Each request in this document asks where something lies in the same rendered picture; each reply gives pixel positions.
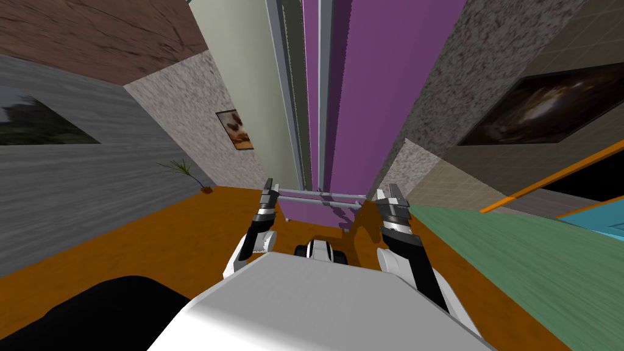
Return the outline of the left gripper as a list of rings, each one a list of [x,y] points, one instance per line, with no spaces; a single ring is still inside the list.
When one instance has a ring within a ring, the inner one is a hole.
[[[273,178],[268,178],[264,184],[263,191],[261,192],[260,207],[258,210],[260,213],[272,213],[275,210],[278,196],[280,195],[280,185],[279,183],[276,183],[272,187],[273,182]]]

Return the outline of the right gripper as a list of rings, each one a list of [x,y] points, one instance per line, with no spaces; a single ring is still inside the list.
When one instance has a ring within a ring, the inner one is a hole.
[[[411,219],[410,204],[404,199],[398,184],[389,184],[390,197],[383,190],[376,190],[376,200],[381,218],[385,222],[408,222]]]

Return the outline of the green potted plant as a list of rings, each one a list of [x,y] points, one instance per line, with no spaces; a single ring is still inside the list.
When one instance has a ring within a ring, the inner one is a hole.
[[[162,171],[162,173],[183,174],[192,178],[200,186],[201,193],[210,194],[213,192],[212,187],[205,186],[196,176],[192,175],[192,173],[190,172],[191,165],[187,163],[185,159],[182,159],[181,162],[176,161],[176,160],[171,160],[167,164],[163,164],[163,163],[157,163],[157,164],[166,169],[165,171]]]

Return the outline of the purple door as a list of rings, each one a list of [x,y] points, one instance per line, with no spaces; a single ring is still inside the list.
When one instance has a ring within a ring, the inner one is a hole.
[[[302,0],[311,189],[368,195],[467,0]],[[280,205],[348,230],[360,209]]]

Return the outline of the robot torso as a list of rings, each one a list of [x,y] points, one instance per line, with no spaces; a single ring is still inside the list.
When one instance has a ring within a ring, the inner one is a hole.
[[[269,252],[185,305],[148,351],[496,351],[456,296],[391,272]]]

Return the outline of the brown framed wall picture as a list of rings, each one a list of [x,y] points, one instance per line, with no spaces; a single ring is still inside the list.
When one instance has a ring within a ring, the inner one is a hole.
[[[236,110],[217,112],[216,117],[236,150],[244,151],[254,148]]]

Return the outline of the large dark wall picture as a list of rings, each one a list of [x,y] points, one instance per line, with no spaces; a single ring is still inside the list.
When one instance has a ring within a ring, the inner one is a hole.
[[[526,76],[459,146],[560,143],[624,103],[624,62]]]

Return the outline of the dark green wall picture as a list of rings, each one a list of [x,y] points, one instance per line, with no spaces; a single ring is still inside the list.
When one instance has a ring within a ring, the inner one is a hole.
[[[98,143],[26,91],[0,85],[0,146]]]

